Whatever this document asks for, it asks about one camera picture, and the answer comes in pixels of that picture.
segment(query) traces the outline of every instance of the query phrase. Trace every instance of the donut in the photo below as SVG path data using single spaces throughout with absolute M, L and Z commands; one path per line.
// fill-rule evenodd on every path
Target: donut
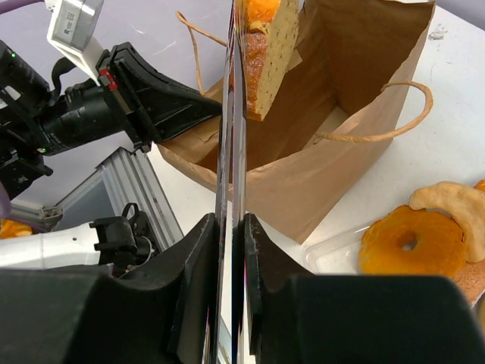
M 405 248 L 413 240 L 414 249 Z M 361 239 L 358 267 L 368 275 L 444 275 L 465 265 L 461 228 L 435 211 L 400 206 L 374 222 Z

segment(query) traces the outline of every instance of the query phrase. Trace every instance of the clear plastic container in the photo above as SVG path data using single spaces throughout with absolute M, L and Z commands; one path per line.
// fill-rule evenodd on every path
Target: clear plastic container
M 361 238 L 371 224 L 324 240 L 306 249 L 308 267 L 315 274 L 357 275 Z

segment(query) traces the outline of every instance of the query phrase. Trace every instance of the paper bag handle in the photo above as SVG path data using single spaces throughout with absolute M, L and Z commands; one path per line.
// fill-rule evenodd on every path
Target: paper bag handle
M 179 20 L 187 25 L 187 29 L 189 30 L 190 33 L 190 39 L 192 40 L 192 47 L 194 48 L 194 57 L 196 59 L 196 75 L 197 75 L 197 87 L 199 88 L 199 92 L 202 96 L 205 95 L 204 88 L 202 87 L 202 78 L 200 76 L 200 62 L 199 62 L 199 50 L 197 48 L 197 41 L 196 41 L 196 36 L 194 36 L 193 30 L 195 30 L 197 33 L 202 34 L 203 36 L 207 36 L 209 39 L 214 40 L 215 42 L 219 43 L 221 46 L 226 47 L 227 42 L 223 41 L 222 39 L 217 38 L 216 36 L 213 36 L 212 34 L 209 34 L 205 32 L 204 30 L 196 27 L 195 25 L 189 23 L 187 19 L 183 16 L 181 12 L 177 12 L 177 17 Z
M 178 19 L 187 26 L 187 29 L 190 33 L 190 38 L 192 40 L 192 46 L 194 48 L 194 56 L 196 59 L 196 73 L 197 73 L 197 86 L 199 88 L 199 92 L 201 95 L 205 94 L 205 91 L 202 87 L 202 78 L 200 75 L 200 63 L 199 63 L 199 50 L 197 49 L 197 41 L 196 37 L 194 36 L 193 30 L 197 33 L 202 34 L 203 36 L 207 36 L 209 39 L 214 40 L 215 42 L 219 43 L 222 46 L 227 46 L 227 43 L 222 39 L 213 36 L 204 30 L 196 27 L 195 25 L 189 23 L 187 19 L 180 13 L 177 12 Z M 411 86 L 419 89 L 422 91 L 425 97 L 424 109 L 419 116 L 415 119 L 407 123 L 404 127 L 400 127 L 399 129 L 390 131 L 389 133 L 383 133 L 378 135 L 370 135 L 370 136 L 352 136 L 347 134 L 335 134 L 335 133 L 316 133 L 316 139 L 313 141 L 313 144 L 318 144 L 323 139 L 327 140 L 335 140 L 337 142 L 347 142 L 347 143 L 372 143 L 372 142 L 382 142 L 384 140 L 394 139 L 399 135 L 403 135 L 407 133 L 411 129 L 417 127 L 430 113 L 431 109 L 433 108 L 434 100 L 433 100 L 433 93 L 431 92 L 428 86 L 423 85 L 422 83 L 414 82 L 414 81 L 399 81 L 399 82 L 389 82 L 385 84 L 381 90 L 383 92 L 385 89 L 391 86 Z
M 370 135 L 370 136 L 352 136 L 347 134 L 335 134 L 335 133 L 316 133 L 317 139 L 314 140 L 313 144 L 317 144 L 323 139 L 327 140 L 335 140 L 337 142 L 348 142 L 348 143 L 372 143 L 372 142 L 382 142 L 384 140 L 394 139 L 399 135 L 403 135 L 407 133 L 411 129 L 417 127 L 430 113 L 431 109 L 433 108 L 434 100 L 433 100 L 433 93 L 431 92 L 428 86 L 423 85 L 422 83 L 414 82 L 414 81 L 399 81 L 399 82 L 390 82 L 383 86 L 382 91 L 386 88 L 391 86 L 411 86 L 419 89 L 422 91 L 425 97 L 425 103 L 423 111 L 412 121 L 407 123 L 404 127 L 400 127 L 399 129 L 390 131 L 389 133 L 383 133 L 378 135 Z

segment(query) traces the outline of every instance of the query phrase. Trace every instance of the table surface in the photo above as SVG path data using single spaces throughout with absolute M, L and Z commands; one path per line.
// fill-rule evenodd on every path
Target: table surface
M 204 27 L 202 21 L 197 23 Z M 432 32 L 434 40 L 427 41 L 414 76 L 433 91 L 435 104 L 429 117 L 393 141 L 303 246 L 268 228 L 275 243 L 301 264 L 305 264 L 305 246 L 372 222 L 407 203 L 419 187 L 441 180 L 474 184 L 485 178 L 485 47 L 479 46 L 485 44 L 485 32 L 441 8 L 436 9 Z M 209 58 L 212 69 L 221 72 L 221 53 Z M 411 89 L 399 124 L 418 115 L 423 104 L 421 93 Z M 157 150 L 150 158 L 184 232 L 203 214 L 214 211 L 212 192 L 168 165 Z M 229 314 L 223 307 L 223 317 Z

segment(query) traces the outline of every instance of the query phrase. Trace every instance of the paper bag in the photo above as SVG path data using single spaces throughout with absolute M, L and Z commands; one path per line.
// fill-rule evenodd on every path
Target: paper bag
M 246 207 L 303 243 L 382 155 L 390 140 L 342 143 L 318 131 L 356 136 L 394 130 L 423 49 L 434 3 L 307 0 L 296 49 L 263 122 L 248 122 Z M 209 96 L 221 99 L 221 83 Z M 186 176 L 215 190 L 219 119 L 160 146 Z

